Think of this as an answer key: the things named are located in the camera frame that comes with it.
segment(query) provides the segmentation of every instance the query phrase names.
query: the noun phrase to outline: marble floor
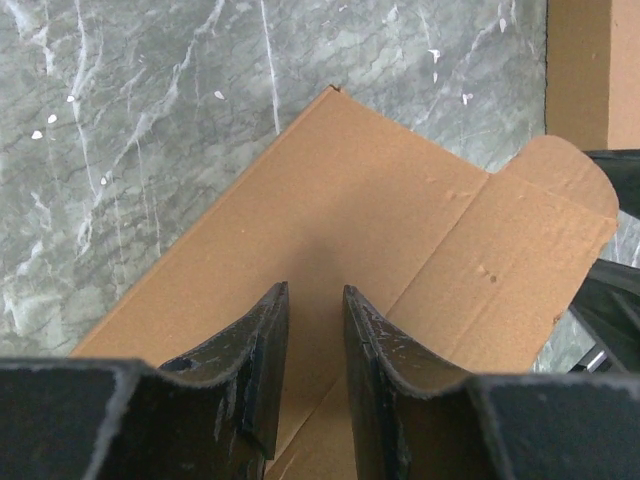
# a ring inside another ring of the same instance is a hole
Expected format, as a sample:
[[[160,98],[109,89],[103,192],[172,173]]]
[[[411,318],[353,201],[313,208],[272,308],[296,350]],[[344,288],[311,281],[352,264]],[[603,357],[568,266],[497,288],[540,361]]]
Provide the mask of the marble floor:
[[[329,83],[491,171],[544,130],[546,0],[0,5],[0,355],[67,354]]]

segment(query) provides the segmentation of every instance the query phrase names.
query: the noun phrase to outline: cardboard sheet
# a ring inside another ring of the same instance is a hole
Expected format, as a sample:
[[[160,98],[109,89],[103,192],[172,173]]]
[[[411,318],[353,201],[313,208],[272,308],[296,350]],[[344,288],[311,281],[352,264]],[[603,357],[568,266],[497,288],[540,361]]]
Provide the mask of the cardboard sheet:
[[[464,368],[524,371],[614,233],[617,211],[604,174],[559,138],[534,140],[490,175],[329,88],[74,355],[158,365],[288,280],[268,478],[355,478],[343,286]]]
[[[640,2],[549,0],[547,132],[582,150],[640,147]]]

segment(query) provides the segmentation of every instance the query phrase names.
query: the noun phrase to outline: marble countertop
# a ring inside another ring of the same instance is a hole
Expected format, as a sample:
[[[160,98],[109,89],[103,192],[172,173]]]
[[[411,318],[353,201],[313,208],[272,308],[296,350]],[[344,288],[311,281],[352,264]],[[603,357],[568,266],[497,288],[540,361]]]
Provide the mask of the marble countertop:
[[[544,130],[546,0],[0,5],[2,355],[67,354],[330,83],[491,171]]]

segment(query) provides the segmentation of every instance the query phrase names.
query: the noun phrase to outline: black object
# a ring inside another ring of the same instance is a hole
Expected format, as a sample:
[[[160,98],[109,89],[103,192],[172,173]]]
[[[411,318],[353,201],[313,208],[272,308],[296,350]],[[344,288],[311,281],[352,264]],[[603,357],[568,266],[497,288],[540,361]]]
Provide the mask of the black object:
[[[585,153],[609,177],[618,196],[620,210],[640,218],[640,150],[594,150]]]
[[[474,376],[344,292],[358,477],[640,478],[640,377]]]
[[[158,370],[137,360],[0,361],[0,478],[262,478],[275,451],[288,309],[287,284],[276,284]]]
[[[639,269],[597,260],[569,308],[614,369],[640,372]]]

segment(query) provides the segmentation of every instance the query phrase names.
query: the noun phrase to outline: cardboard box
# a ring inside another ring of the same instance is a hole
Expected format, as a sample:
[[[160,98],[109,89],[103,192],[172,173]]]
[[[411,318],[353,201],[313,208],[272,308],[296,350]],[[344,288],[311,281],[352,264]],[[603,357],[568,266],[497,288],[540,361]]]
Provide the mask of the cardboard box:
[[[582,150],[640,147],[640,2],[549,0],[547,132]]]
[[[291,294],[267,478],[355,478],[342,289],[472,371],[526,371],[616,229],[606,176],[553,137],[491,175],[333,88],[75,350],[152,365]]]

